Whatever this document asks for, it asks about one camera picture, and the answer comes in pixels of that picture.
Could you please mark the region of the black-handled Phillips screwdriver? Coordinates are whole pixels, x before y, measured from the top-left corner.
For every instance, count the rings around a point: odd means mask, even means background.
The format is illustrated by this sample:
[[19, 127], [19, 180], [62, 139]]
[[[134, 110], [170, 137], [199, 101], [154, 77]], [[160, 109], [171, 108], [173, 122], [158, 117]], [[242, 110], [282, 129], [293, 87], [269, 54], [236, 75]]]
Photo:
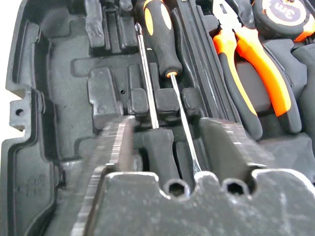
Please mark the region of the black-handled Phillips screwdriver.
[[139, 22], [135, 23], [134, 27], [139, 44], [152, 123], [152, 129], [145, 132], [142, 140], [147, 149], [150, 171], [158, 176], [161, 189], [167, 189], [167, 185], [171, 180], [180, 178], [173, 155], [174, 136], [170, 129], [160, 128], [159, 126], [142, 27]]

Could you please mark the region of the dark grey cloth garment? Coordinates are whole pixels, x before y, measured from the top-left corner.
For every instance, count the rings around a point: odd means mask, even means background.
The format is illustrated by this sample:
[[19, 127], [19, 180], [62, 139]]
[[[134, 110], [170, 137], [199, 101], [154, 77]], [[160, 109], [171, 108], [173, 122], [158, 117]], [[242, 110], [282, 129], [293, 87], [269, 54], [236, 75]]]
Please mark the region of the dark grey cloth garment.
[[[213, 0], [164, 0], [183, 71], [176, 77], [201, 171], [192, 160], [170, 79], [159, 74], [136, 0], [22, 0], [6, 88], [20, 97], [2, 143], [0, 236], [70, 236], [76, 189], [106, 123], [134, 116], [132, 172], [105, 177], [94, 236], [315, 236], [315, 34], [260, 42], [297, 102], [302, 130], [286, 132], [254, 67], [236, 56], [239, 78], [263, 135], [242, 124], [213, 44]], [[173, 132], [179, 179], [161, 189], [143, 135], [152, 129], [135, 31], [142, 27], [160, 128]], [[274, 156], [246, 182], [211, 171], [200, 119], [242, 125]]]

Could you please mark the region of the black-orange tape measure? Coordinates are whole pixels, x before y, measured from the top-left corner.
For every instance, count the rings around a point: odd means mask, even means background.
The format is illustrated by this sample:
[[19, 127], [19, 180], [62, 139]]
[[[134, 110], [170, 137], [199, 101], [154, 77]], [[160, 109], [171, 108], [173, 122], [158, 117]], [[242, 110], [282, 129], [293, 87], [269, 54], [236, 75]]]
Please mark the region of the black-orange tape measure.
[[304, 41], [315, 33], [315, 17], [304, 0], [253, 0], [257, 30], [265, 38]]

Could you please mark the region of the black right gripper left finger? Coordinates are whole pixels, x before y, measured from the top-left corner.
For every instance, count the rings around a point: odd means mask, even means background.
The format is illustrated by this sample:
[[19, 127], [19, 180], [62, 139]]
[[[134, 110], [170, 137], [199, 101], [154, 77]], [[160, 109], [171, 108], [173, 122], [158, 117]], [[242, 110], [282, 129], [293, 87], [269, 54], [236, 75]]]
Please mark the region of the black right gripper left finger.
[[134, 116], [121, 116], [107, 122], [97, 137], [82, 181], [76, 189], [78, 211], [70, 236], [94, 236], [95, 221], [105, 189], [105, 177], [114, 172], [132, 172]]

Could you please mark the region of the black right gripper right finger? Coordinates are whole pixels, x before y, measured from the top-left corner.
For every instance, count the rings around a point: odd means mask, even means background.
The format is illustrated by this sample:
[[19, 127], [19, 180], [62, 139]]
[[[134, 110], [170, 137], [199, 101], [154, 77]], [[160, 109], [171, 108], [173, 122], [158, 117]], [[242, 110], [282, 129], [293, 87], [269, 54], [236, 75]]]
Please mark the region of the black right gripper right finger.
[[274, 156], [262, 148], [238, 123], [201, 118], [201, 137], [219, 181], [236, 178], [246, 182], [255, 169], [274, 166]]

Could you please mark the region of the orange-black pliers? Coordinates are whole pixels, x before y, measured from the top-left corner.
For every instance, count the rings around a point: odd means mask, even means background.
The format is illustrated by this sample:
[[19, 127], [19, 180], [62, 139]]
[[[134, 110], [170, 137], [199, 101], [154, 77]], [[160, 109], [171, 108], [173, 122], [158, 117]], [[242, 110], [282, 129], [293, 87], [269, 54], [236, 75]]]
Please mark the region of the orange-black pliers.
[[272, 58], [264, 50], [258, 38], [258, 31], [244, 26], [226, 0], [213, 0], [212, 13], [220, 25], [220, 31], [214, 36], [213, 42], [225, 84], [247, 132], [255, 140], [259, 140], [263, 135], [258, 115], [237, 73], [236, 53], [256, 69], [282, 128], [290, 134], [299, 133], [302, 130], [302, 122], [294, 94]]

